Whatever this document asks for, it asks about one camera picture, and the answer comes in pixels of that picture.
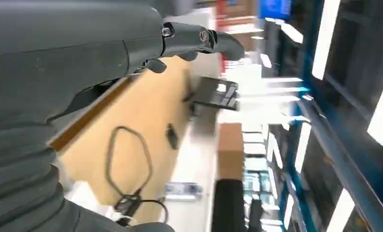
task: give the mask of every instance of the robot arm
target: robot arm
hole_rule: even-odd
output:
[[[123,228],[64,199],[47,141],[48,118],[74,95],[157,58],[196,52],[244,55],[231,36],[168,23],[153,8],[123,0],[0,0],[0,231],[172,231]]]

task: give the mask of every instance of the small black device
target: small black device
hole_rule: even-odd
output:
[[[237,90],[236,82],[202,77],[191,101],[194,104],[237,111]]]
[[[178,149],[178,137],[175,131],[175,128],[171,123],[167,125],[166,137],[169,140],[170,146],[174,149]]]

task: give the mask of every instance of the screw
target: screw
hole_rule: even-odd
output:
[[[170,30],[170,28],[163,28],[162,29],[162,36],[163,37],[172,36],[172,30]]]

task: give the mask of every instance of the electronic device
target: electronic device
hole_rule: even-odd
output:
[[[164,186],[167,201],[198,201],[202,195],[203,187],[194,182],[169,182]]]
[[[237,111],[237,90],[236,82],[202,77],[191,101],[197,105]]]

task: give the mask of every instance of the black object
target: black object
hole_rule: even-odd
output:
[[[250,205],[250,218],[248,232],[262,231],[260,219],[263,216],[264,210],[261,200],[253,199]]]
[[[120,130],[129,132],[136,136],[140,143],[142,144],[143,152],[145,154],[147,166],[148,166],[148,174],[147,178],[144,181],[144,183],[137,189],[137,191],[130,195],[130,194],[125,194],[123,191],[118,187],[118,185],[113,181],[112,176],[111,176],[111,166],[112,166],[112,158],[113,158],[113,149],[115,147],[115,142],[116,142],[116,136],[118,135],[118,132]],[[138,197],[140,195],[140,192],[143,190],[143,188],[149,183],[151,177],[153,176],[153,166],[152,166],[152,159],[150,156],[149,148],[147,146],[145,138],[137,131],[126,127],[126,126],[118,126],[113,129],[112,134],[110,136],[109,140],[109,145],[107,148],[107,153],[106,153],[106,180],[109,183],[109,185],[124,199],[128,197]]]
[[[176,131],[175,131],[175,128],[173,127],[173,125],[171,123],[169,123],[167,125],[167,129],[166,129],[166,137],[170,143],[170,146],[174,149],[174,150],[177,150],[178,148],[178,137],[177,137],[177,134],[176,134]]]
[[[48,119],[78,92],[136,72],[171,49],[162,17],[141,2],[0,0],[0,231],[173,231],[162,224],[126,229],[64,199],[50,165],[56,152],[47,145],[56,131]],[[226,42],[213,32],[207,39],[193,48],[227,54],[221,45],[237,43],[227,48],[243,51],[229,35]],[[184,54],[190,43],[172,44]]]
[[[232,81],[202,77],[191,101],[194,104],[238,110],[238,84]]]
[[[245,232],[243,183],[221,179],[216,183],[212,232]]]

